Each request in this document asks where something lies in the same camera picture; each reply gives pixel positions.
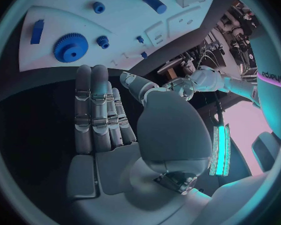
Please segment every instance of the blue plastic part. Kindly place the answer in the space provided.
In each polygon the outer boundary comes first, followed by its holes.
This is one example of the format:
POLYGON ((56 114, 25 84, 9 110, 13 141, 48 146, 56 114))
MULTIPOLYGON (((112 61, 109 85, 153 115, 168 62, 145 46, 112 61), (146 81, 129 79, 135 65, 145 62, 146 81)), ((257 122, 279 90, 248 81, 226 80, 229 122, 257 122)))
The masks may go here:
POLYGON ((140 54, 144 59, 148 58, 148 54, 144 51, 140 54))
POLYGON ((32 31, 30 44, 40 44, 42 32, 44 29, 44 24, 45 23, 44 23, 43 19, 35 22, 33 31, 32 31))
POLYGON ((97 43, 103 49, 107 49, 109 47, 109 41, 107 36, 99 36, 97 38, 97 43))
POLYGON ((55 58, 62 63, 72 63, 82 58, 88 51, 87 39, 79 33, 62 36, 54 46, 55 58))
POLYGON ((101 14, 105 11, 105 6, 102 2, 95 2, 92 7, 96 14, 101 14))
POLYGON ((141 44, 144 43, 144 39, 142 38, 142 36, 138 36, 136 39, 137 39, 141 44))
POLYGON ((167 6, 159 0, 143 0, 151 8, 153 8, 158 14, 163 14, 167 10, 167 6))

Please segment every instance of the machinery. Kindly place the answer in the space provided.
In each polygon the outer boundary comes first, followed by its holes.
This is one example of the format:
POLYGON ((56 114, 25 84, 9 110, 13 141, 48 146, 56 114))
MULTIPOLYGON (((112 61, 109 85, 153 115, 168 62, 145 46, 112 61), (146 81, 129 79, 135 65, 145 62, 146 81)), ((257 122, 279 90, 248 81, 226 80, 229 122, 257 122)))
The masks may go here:
MULTIPOLYGON (((79 67, 73 124, 76 155, 68 169, 66 195, 80 224, 234 225, 251 224, 261 217, 264 222, 267 215, 277 214, 275 209, 281 209, 281 152, 270 171, 225 184, 212 196, 194 188, 208 169, 210 175, 227 174, 229 162, 224 159, 229 157, 230 137, 229 127, 219 116, 212 141, 202 118, 187 102, 195 92, 223 91, 245 97, 262 110, 281 140, 281 29, 277 29, 281 24, 279 19, 269 19, 275 13, 263 12, 267 3, 244 0, 260 13, 263 24, 250 38, 258 66, 257 85, 201 65, 191 75, 159 87, 133 70, 158 56, 162 48, 171 50, 172 42, 182 35, 200 29, 212 0, 127 0, 128 5, 119 11, 141 11, 146 6, 152 12, 133 16, 130 26, 137 27, 129 29, 127 36, 123 36, 123 14, 112 10, 112 5, 120 4, 115 0, 96 0, 91 5, 80 4, 82 0, 48 1, 55 7, 47 7, 44 0, 18 0, 11 7, 0 23, 0 55, 18 16, 26 14, 20 34, 20 71, 79 67), (188 7, 194 3, 202 4, 188 7), (204 16, 196 20, 196 14, 203 14, 201 9, 204 16), (71 26, 76 12, 80 18, 71 26), (106 14, 113 22, 107 22, 106 14), (145 19, 140 27, 146 14, 152 20, 145 19), (46 32, 48 28, 55 28, 54 32, 46 32), (100 59, 104 65, 96 65, 100 59), (109 83, 107 68, 124 70, 120 83, 129 90, 130 99, 143 106, 137 134, 119 90, 109 83)), ((29 224, 56 224, 19 188, 2 154, 0 191, 12 208, 29 224)))

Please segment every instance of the white panel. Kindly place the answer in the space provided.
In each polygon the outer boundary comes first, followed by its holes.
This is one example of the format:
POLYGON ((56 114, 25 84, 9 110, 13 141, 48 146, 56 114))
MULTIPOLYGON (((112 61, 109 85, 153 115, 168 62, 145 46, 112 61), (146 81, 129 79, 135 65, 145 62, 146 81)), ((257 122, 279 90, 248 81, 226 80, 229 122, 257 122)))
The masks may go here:
POLYGON ((103 64, 108 68, 129 70, 143 60, 141 53, 146 52, 149 56, 177 37, 199 28, 213 0, 193 2, 187 8, 182 8, 176 0, 160 1, 167 6, 163 14, 157 14, 142 0, 35 0, 34 7, 28 11, 22 27, 19 69, 26 71, 103 64), (105 11, 96 14, 92 8, 94 2, 102 2, 106 7, 105 11), (193 10, 191 14, 184 14, 197 6, 201 7, 199 13, 193 10), (181 13, 185 17, 193 16, 193 22, 190 26, 183 26, 183 23, 178 26, 171 25, 169 37, 168 19, 172 18, 175 24, 174 17, 181 13), (31 45, 32 28, 39 19, 44 19, 40 44, 31 45), (164 39, 159 37, 155 40, 158 32, 164 39), (61 36, 68 33, 84 35, 89 48, 80 60, 62 63, 55 59, 53 47, 61 36), (110 46, 107 49, 100 48, 96 43, 96 38, 102 35, 109 39, 110 46), (143 44, 136 40, 138 36, 143 37, 143 44))
POLYGON ((148 28, 145 32, 154 47, 163 46, 167 40, 166 25, 162 21, 154 24, 152 27, 148 28))

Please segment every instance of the illuminated light strip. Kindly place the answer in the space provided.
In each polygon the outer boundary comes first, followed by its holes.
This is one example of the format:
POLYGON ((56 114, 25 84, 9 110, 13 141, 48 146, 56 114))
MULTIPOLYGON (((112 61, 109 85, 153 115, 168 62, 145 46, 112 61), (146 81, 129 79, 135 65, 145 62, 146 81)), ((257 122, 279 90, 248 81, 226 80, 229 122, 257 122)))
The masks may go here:
POLYGON ((281 88, 281 82, 275 81, 275 80, 270 79, 270 78, 265 77, 265 76, 262 76, 259 72, 257 72, 257 77, 258 77, 260 80, 262 80, 262 81, 264 81, 264 82, 266 82, 266 83, 268 83, 268 84, 272 84, 272 85, 275 85, 275 86, 278 86, 278 87, 281 88))
POLYGON ((218 157, 216 166, 216 175, 223 175, 225 163, 225 127, 218 128, 218 157))
POLYGON ((224 177, 228 176, 230 168, 230 154, 231 154, 231 144, 230 144, 230 127, 229 124, 225 126, 225 165, 224 165, 224 177))
POLYGON ((219 152, 219 129, 217 126, 213 127, 213 145, 212 145, 212 156, 209 175, 214 176, 217 170, 218 164, 218 152, 219 152))

